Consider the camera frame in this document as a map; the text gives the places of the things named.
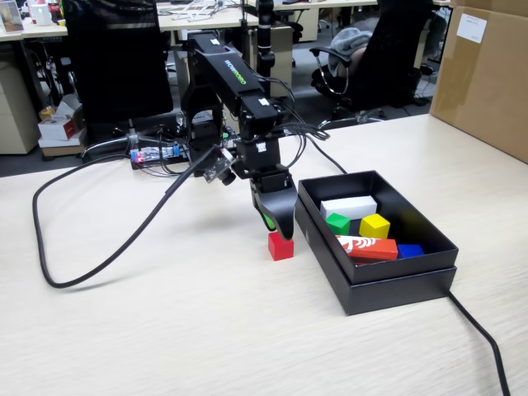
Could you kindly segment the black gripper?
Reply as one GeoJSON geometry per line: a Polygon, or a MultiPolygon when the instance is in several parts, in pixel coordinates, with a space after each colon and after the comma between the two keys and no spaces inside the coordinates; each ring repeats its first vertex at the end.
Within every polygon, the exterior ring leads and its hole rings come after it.
{"type": "Polygon", "coordinates": [[[266,229],[277,231],[284,240],[291,240],[298,193],[289,170],[283,165],[249,170],[237,165],[237,176],[250,181],[253,207],[266,229]]]}

